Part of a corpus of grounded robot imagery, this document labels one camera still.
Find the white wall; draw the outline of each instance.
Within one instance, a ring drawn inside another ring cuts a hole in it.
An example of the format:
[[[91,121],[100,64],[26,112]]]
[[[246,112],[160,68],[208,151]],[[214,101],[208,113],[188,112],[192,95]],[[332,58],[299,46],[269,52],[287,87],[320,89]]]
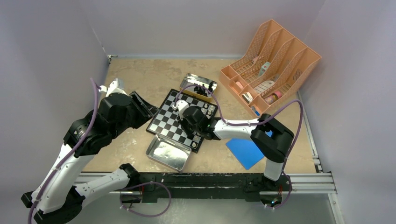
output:
[[[304,38],[325,0],[81,0],[106,53],[240,57],[274,19]]]
[[[305,43],[323,56],[301,92],[348,224],[395,223],[396,2],[327,0]]]
[[[1,223],[26,223],[20,197],[55,161],[70,124],[93,107],[107,61],[78,1],[0,1]]]

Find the metal frame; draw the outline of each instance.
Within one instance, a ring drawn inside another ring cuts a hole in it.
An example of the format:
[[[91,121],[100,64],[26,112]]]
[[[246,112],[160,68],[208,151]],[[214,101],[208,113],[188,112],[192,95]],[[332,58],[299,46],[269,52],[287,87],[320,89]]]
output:
[[[75,184],[82,184],[96,180],[109,173],[81,173]],[[335,185],[331,174],[288,174],[293,185],[292,194],[335,194]],[[126,194],[139,194],[139,192],[129,191]],[[277,194],[272,191],[262,191],[261,195]]]
[[[301,101],[301,103],[303,104],[303,107],[305,107],[304,106],[304,102],[303,102],[303,98],[301,97],[301,94],[300,94],[300,91],[297,91],[297,98]],[[307,130],[307,133],[308,133],[308,138],[309,138],[309,141],[311,143],[312,156],[318,156],[318,152],[316,150],[315,142],[314,142],[313,137],[312,137],[311,126],[309,125],[307,113],[305,112],[305,110],[303,112],[303,116],[304,116],[305,126],[307,127],[306,130]]]
[[[339,208],[337,194],[328,194],[328,196],[336,224],[345,224],[341,209]]]

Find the metal tray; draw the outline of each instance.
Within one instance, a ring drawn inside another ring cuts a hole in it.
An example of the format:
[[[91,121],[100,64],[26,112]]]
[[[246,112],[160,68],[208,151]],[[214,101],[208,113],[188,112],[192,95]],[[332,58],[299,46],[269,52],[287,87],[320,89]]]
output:
[[[197,75],[194,75],[194,74],[191,74],[191,73],[187,73],[185,75],[182,83],[180,84],[180,89],[182,89],[182,88],[184,88],[184,87],[186,87],[188,85],[191,85],[191,84],[198,84],[198,85],[205,84],[205,87],[208,88],[210,82],[212,82],[212,81],[213,80],[210,80],[208,78],[204,78],[204,77],[197,76]],[[212,86],[213,92],[216,90],[216,88],[217,88],[217,82],[213,82],[213,86]],[[189,91],[189,92],[194,93],[194,87],[189,87],[186,90]]]
[[[146,151],[150,159],[179,173],[182,173],[190,153],[189,147],[158,134],[155,135]]]

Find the cable tie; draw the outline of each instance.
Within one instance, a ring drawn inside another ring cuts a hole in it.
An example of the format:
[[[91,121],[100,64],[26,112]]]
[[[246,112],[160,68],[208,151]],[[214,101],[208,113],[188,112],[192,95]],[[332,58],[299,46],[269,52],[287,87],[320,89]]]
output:
[[[37,198],[33,198],[33,199],[32,199],[32,202],[33,202],[33,203],[35,203],[35,202],[40,202],[40,201],[41,201],[41,198],[40,198],[40,199],[37,199]]]
[[[101,85],[101,86],[96,85],[96,88],[98,88],[99,92],[107,93],[107,87],[104,85]]]

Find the wooden table surface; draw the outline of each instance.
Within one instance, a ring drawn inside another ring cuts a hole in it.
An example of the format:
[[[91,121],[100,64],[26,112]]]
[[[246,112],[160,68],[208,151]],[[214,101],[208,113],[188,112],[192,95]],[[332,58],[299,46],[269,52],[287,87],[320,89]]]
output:
[[[125,83],[127,93],[135,90],[147,102],[159,107],[171,88],[179,89],[186,73],[203,76],[219,83],[220,69],[232,62],[234,60],[231,59],[113,58],[105,85],[108,86],[116,77],[121,78]],[[215,95],[226,119],[253,119],[222,84],[219,83]],[[299,118],[298,104],[292,104],[276,118],[295,133]],[[99,154],[84,168],[84,171],[110,172],[117,169],[120,164],[130,163],[140,172],[175,172],[146,156],[145,152],[154,137],[153,134],[146,132],[148,125],[149,122],[139,129],[127,129],[109,146],[101,149]],[[184,172],[260,173],[264,171],[265,158],[250,170],[245,170],[226,147],[227,141],[204,140],[199,152],[191,153]],[[305,125],[302,127],[296,145],[289,156],[285,172],[316,172]]]

